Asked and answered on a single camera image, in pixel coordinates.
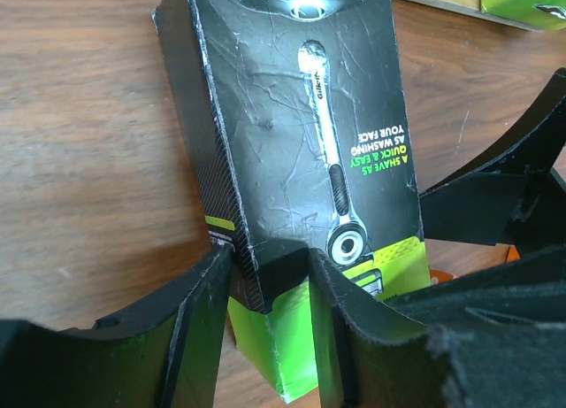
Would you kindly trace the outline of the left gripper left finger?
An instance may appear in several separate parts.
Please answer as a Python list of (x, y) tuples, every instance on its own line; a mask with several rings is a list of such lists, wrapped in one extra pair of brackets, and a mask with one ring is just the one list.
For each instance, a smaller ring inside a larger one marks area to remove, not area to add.
[(230, 280), (231, 251), (216, 248), (90, 329), (2, 320), (1, 405), (211, 407)]

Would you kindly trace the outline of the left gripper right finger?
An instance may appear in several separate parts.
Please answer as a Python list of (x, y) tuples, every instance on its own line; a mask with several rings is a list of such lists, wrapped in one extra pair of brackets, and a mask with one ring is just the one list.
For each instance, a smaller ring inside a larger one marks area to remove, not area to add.
[(564, 248), (385, 302), (320, 251), (309, 276), (322, 406), (564, 406)]

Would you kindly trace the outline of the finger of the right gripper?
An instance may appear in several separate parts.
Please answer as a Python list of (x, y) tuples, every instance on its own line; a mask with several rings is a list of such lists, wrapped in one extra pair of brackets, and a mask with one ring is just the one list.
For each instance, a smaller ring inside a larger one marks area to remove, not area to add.
[(425, 237), (531, 253), (565, 243), (565, 70), (491, 146), (420, 194)]

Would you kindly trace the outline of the black green razor box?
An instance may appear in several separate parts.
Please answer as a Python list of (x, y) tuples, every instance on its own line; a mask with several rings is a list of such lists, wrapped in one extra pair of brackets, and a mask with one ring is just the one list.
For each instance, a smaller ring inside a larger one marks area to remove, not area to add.
[(544, 30), (565, 28), (565, 0), (480, 0), (482, 12)]
[(153, 20), (239, 351), (317, 386), (308, 263), (378, 299), (429, 286), (391, 0), (162, 0)]

